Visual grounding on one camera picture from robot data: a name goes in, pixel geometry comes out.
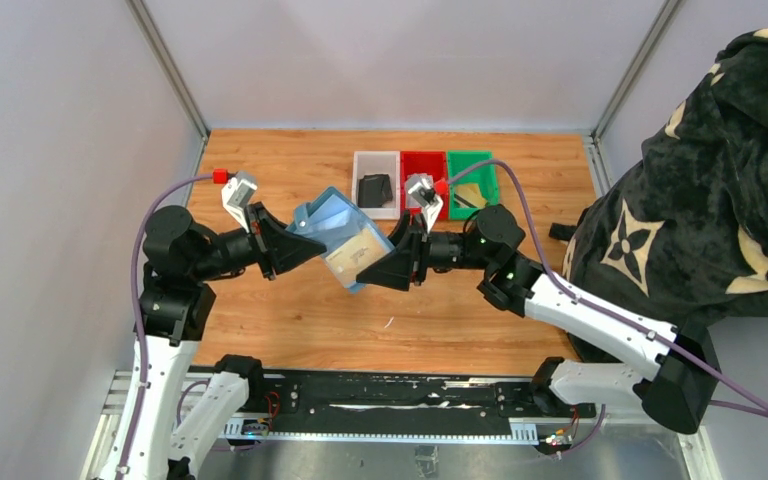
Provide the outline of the gold credit card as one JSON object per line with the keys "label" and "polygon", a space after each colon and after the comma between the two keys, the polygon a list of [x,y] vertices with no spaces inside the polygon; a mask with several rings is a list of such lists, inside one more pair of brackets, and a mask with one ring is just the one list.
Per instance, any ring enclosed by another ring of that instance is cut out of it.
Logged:
{"label": "gold credit card", "polygon": [[345,288],[357,284],[357,275],[392,250],[386,238],[364,228],[325,257],[325,263]]}

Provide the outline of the blue card holder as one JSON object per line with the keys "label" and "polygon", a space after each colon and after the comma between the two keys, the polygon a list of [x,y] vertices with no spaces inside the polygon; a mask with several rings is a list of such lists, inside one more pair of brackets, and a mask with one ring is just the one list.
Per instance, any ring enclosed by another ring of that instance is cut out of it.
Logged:
{"label": "blue card holder", "polygon": [[[381,238],[387,239],[387,235],[378,228],[376,223],[348,197],[336,188],[329,187],[312,202],[298,206],[293,211],[293,220],[286,230],[323,243],[326,246],[326,252],[320,255],[320,258],[326,265],[325,257],[328,254],[364,228],[370,228]],[[387,242],[393,249],[393,244],[388,239]],[[364,287],[365,284],[357,281],[353,288],[344,288],[350,293],[357,293]]]}

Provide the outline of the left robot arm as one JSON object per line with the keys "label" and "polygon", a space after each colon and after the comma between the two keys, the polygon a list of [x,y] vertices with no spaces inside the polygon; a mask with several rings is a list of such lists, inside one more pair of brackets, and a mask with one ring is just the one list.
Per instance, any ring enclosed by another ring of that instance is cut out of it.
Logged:
{"label": "left robot arm", "polygon": [[324,244],[291,233],[261,204],[249,224],[217,234],[182,206],[149,214],[138,246],[146,256],[134,305],[135,360],[120,429],[101,479],[194,479],[232,415],[266,400],[260,360],[227,354],[184,417],[183,384],[203,338],[214,280],[256,266],[272,280],[323,254]]}

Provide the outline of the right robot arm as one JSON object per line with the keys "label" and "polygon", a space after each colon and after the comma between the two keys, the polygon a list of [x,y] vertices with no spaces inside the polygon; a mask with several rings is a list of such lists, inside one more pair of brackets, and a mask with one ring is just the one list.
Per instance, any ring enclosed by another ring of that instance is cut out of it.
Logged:
{"label": "right robot arm", "polygon": [[525,232],[501,205],[479,210],[460,233],[431,231],[420,216],[404,213],[389,238],[394,249],[360,271],[359,282],[407,291],[429,270],[480,270],[477,289],[494,308],[558,327],[612,356],[608,363],[544,360],[526,395],[543,414],[580,404],[638,408],[674,432],[699,430],[719,370],[704,328],[637,315],[564,281],[519,252]]}

